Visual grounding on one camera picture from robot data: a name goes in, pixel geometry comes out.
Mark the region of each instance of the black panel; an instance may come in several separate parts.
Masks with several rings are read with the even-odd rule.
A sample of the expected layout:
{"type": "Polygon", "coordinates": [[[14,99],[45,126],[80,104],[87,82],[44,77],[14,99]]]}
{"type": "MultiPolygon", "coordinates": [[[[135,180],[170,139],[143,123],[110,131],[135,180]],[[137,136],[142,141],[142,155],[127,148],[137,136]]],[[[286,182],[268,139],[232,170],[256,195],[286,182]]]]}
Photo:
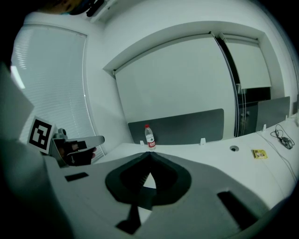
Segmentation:
{"type": "Polygon", "coordinates": [[[246,90],[246,103],[271,99],[270,87],[252,88],[246,90]]]}
{"type": "Polygon", "coordinates": [[[117,201],[151,208],[178,201],[189,190],[191,176],[178,164],[147,152],[111,171],[105,182],[117,201]],[[149,173],[156,182],[156,194],[152,190],[142,190],[149,173]]]}
{"type": "Polygon", "coordinates": [[[94,148],[91,148],[83,152],[70,153],[66,156],[65,162],[70,166],[89,165],[92,161],[93,150],[94,148]]]}
{"type": "Polygon", "coordinates": [[[221,192],[217,196],[242,230],[257,221],[257,218],[231,192],[221,192]]]}
{"type": "Polygon", "coordinates": [[[123,230],[126,233],[134,234],[136,230],[141,226],[138,208],[136,205],[132,205],[127,220],[121,221],[117,228],[123,230]]]}
{"type": "Polygon", "coordinates": [[[239,84],[240,83],[239,74],[238,74],[237,68],[235,66],[234,59],[233,59],[232,55],[230,54],[230,51],[229,51],[227,45],[219,37],[217,37],[216,40],[217,40],[218,44],[222,47],[222,49],[224,51],[224,54],[225,54],[225,56],[228,60],[228,64],[229,64],[229,67],[232,71],[233,79],[234,79],[235,84],[239,84]]]}
{"type": "Polygon", "coordinates": [[[257,122],[256,131],[263,129],[266,124],[267,128],[278,124],[285,120],[285,116],[289,116],[290,97],[282,97],[260,101],[257,104],[257,122]]]}
{"type": "Polygon", "coordinates": [[[205,138],[206,142],[219,141],[223,137],[224,111],[216,109],[128,123],[134,143],[146,142],[146,124],[149,124],[155,142],[160,145],[199,144],[201,138],[205,138]]]}

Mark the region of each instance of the black strip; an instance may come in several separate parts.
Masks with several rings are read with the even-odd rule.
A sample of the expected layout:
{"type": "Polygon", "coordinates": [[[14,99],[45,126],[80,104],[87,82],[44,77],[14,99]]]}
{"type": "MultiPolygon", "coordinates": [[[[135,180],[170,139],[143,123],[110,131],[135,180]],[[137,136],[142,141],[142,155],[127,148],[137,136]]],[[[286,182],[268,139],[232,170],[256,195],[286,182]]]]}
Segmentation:
{"type": "Polygon", "coordinates": [[[154,152],[146,152],[121,165],[105,179],[108,190],[117,201],[146,207],[175,203],[189,190],[191,181],[185,168],[154,152]],[[156,182],[156,195],[152,190],[141,192],[149,173],[156,182]]]}
{"type": "Polygon", "coordinates": [[[156,189],[142,187],[138,194],[138,207],[152,210],[152,199],[157,194],[156,189]]]}
{"type": "Polygon", "coordinates": [[[234,129],[234,136],[237,137],[238,136],[238,125],[239,125],[239,115],[240,113],[238,113],[239,111],[239,99],[238,99],[238,93],[237,93],[237,87],[236,84],[237,82],[240,82],[239,79],[239,75],[237,72],[237,68],[235,65],[235,62],[233,60],[232,55],[230,54],[227,45],[225,44],[225,42],[221,39],[221,38],[215,38],[218,46],[221,48],[221,52],[223,54],[223,57],[225,58],[225,62],[228,66],[228,68],[230,68],[229,74],[232,80],[232,84],[233,84],[233,90],[234,90],[234,96],[235,96],[235,129],[234,129]]]}
{"type": "Polygon", "coordinates": [[[74,180],[77,180],[77,179],[80,179],[80,178],[84,178],[84,177],[87,177],[88,174],[87,173],[78,173],[78,174],[73,174],[73,175],[68,175],[68,176],[65,176],[65,179],[70,182],[70,181],[74,181],[74,180]]]}
{"type": "Polygon", "coordinates": [[[138,208],[136,205],[132,205],[127,220],[121,221],[117,228],[123,230],[126,233],[134,234],[136,230],[141,226],[138,208]]]}
{"type": "Polygon", "coordinates": [[[257,221],[257,218],[231,192],[221,192],[217,196],[242,230],[257,221]]]}
{"type": "Polygon", "coordinates": [[[239,74],[238,74],[238,71],[237,71],[237,67],[235,65],[234,59],[233,59],[232,55],[230,54],[230,51],[229,51],[227,45],[219,37],[217,37],[216,40],[219,43],[219,45],[221,46],[221,48],[223,49],[226,58],[228,59],[228,63],[229,63],[229,66],[231,68],[235,84],[239,84],[240,83],[240,79],[239,79],[239,74]]]}
{"type": "Polygon", "coordinates": [[[247,89],[246,103],[271,99],[270,87],[247,89]]]}

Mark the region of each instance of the earphones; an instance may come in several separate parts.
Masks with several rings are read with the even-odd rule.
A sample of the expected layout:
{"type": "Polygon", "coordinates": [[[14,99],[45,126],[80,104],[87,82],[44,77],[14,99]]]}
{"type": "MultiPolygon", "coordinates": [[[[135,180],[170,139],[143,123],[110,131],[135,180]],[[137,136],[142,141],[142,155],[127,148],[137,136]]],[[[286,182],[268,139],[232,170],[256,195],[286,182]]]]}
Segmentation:
{"type": "Polygon", "coordinates": [[[275,126],[275,130],[270,133],[271,136],[278,138],[278,140],[281,142],[281,144],[283,146],[285,146],[287,149],[293,148],[293,146],[295,145],[295,142],[286,133],[286,131],[284,130],[284,128],[282,128],[282,130],[281,129],[277,129],[277,126],[280,126],[282,128],[282,126],[280,124],[277,124],[275,126]]]}

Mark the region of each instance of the roller blind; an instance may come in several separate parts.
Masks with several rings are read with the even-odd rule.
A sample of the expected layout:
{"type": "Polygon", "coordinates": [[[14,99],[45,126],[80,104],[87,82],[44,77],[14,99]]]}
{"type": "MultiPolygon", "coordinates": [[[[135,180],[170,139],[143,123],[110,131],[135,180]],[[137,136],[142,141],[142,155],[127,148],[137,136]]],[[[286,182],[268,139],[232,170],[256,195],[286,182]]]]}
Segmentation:
{"type": "Polygon", "coordinates": [[[257,43],[226,38],[242,89],[271,87],[268,68],[257,43]]]}
{"type": "Polygon", "coordinates": [[[234,137],[233,85],[211,35],[158,46],[118,69],[116,81],[128,123],[223,109],[223,139],[234,137]]]}
{"type": "MultiPolygon", "coordinates": [[[[64,128],[69,139],[94,136],[86,102],[83,57],[86,36],[61,28],[24,26],[15,42],[12,65],[34,105],[20,136],[27,143],[36,115],[64,128]]],[[[97,160],[103,156],[99,147],[97,160]]]]}

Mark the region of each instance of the cable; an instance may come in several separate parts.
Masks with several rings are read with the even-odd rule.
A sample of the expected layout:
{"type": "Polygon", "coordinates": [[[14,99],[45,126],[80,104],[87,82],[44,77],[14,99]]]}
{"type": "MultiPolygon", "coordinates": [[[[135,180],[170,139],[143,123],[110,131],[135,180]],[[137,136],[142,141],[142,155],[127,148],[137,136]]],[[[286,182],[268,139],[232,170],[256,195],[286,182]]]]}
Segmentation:
{"type": "Polygon", "coordinates": [[[243,110],[243,116],[241,117],[242,119],[242,129],[241,129],[241,136],[242,136],[242,132],[243,132],[243,127],[244,127],[244,120],[243,120],[243,117],[244,117],[244,101],[243,101],[243,91],[241,89],[241,95],[242,95],[242,110],[243,110]]]}
{"type": "Polygon", "coordinates": [[[295,173],[294,173],[294,171],[293,171],[293,169],[292,169],[292,166],[291,166],[291,164],[290,164],[290,162],[286,159],[286,158],[284,158],[279,152],[278,152],[278,150],[276,149],[276,147],[270,142],[270,141],[268,141],[266,138],[264,138],[262,135],[261,135],[261,133],[260,132],[257,132],[257,134],[259,135],[259,136],[261,136],[274,150],[275,150],[275,152],[280,156],[280,158],[283,160],[283,162],[285,163],[285,165],[287,166],[287,168],[289,169],[289,171],[290,171],[290,173],[291,173],[291,175],[292,175],[292,177],[293,177],[293,179],[294,179],[294,181],[295,181],[295,183],[297,184],[297,178],[296,178],[296,175],[295,175],[295,173]]]}
{"type": "Polygon", "coordinates": [[[275,132],[277,131],[278,133],[279,133],[279,131],[282,131],[282,136],[284,135],[284,132],[285,132],[285,134],[289,137],[289,139],[292,141],[292,145],[294,146],[295,145],[295,142],[294,142],[294,140],[292,140],[292,138],[287,134],[287,132],[284,130],[284,128],[282,128],[282,130],[281,129],[279,129],[279,130],[277,130],[277,126],[280,126],[281,128],[282,128],[282,126],[280,125],[280,124],[277,124],[276,126],[275,126],[275,132]]]}
{"type": "Polygon", "coordinates": [[[245,100],[245,120],[244,120],[244,129],[243,129],[243,135],[245,132],[245,125],[246,125],[246,94],[245,94],[245,89],[244,89],[244,100],[245,100]]]}
{"type": "Polygon", "coordinates": [[[270,135],[271,135],[272,137],[274,137],[274,138],[281,139],[282,136],[284,135],[284,132],[283,132],[281,129],[279,129],[279,130],[275,129],[275,131],[271,132],[270,135]]]}
{"type": "Polygon", "coordinates": [[[262,160],[262,162],[263,162],[263,164],[266,166],[266,168],[269,170],[269,172],[270,172],[270,174],[272,175],[273,179],[274,179],[275,182],[277,183],[277,185],[278,185],[278,187],[279,187],[279,189],[280,189],[280,191],[281,191],[281,194],[283,195],[284,198],[286,198],[286,196],[285,196],[283,190],[281,189],[281,186],[280,186],[279,182],[277,181],[276,177],[273,175],[273,173],[271,172],[271,170],[268,168],[267,164],[266,164],[263,160],[262,160]]]}

